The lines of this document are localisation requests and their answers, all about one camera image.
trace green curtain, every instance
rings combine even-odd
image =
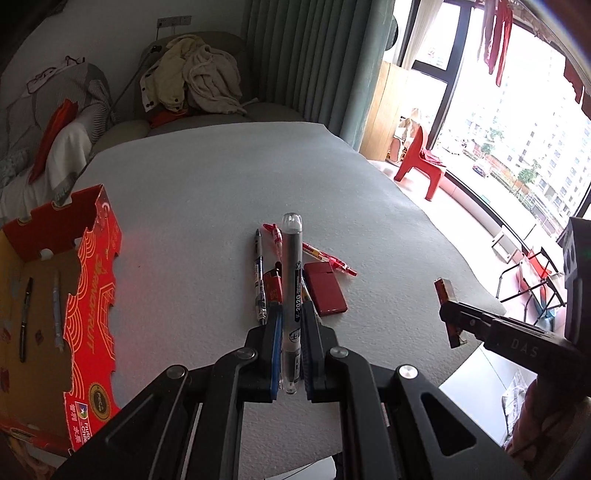
[[[394,0],[246,0],[255,96],[358,150],[393,10]]]

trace red cardboard box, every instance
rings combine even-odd
[[[36,208],[30,220],[15,220],[0,231],[0,429],[67,456],[119,411],[111,391],[115,354],[108,311],[120,247],[121,231],[102,185],[72,194],[63,207]],[[56,270],[63,353],[55,346]],[[21,363],[21,315],[30,277]]]

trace wall socket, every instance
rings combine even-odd
[[[191,15],[182,15],[180,17],[159,18],[156,22],[156,28],[177,27],[179,25],[190,25]]]

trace white table surface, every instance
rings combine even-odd
[[[349,310],[324,322],[372,363],[411,363],[440,384],[474,351],[474,339],[449,349],[438,277],[459,300],[504,311],[427,216],[321,125],[217,125],[129,142],[100,153],[76,189],[98,183],[122,231],[109,314],[120,406],[171,364],[202,367],[243,345],[256,326],[254,232],[289,211],[301,213],[305,241],[359,272],[338,274]],[[270,235],[264,247],[268,270]],[[339,450],[337,405],[312,405],[303,385],[245,406],[241,479]]]

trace red plastic chair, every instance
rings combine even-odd
[[[429,177],[430,183],[425,199],[430,202],[433,199],[433,195],[435,195],[437,187],[439,187],[441,179],[445,175],[447,167],[435,155],[432,155],[429,150],[425,149],[426,143],[427,137],[423,134],[423,127],[418,127],[417,135],[414,137],[413,143],[408,147],[408,151],[394,180],[402,181],[404,176],[413,167],[422,171]]]

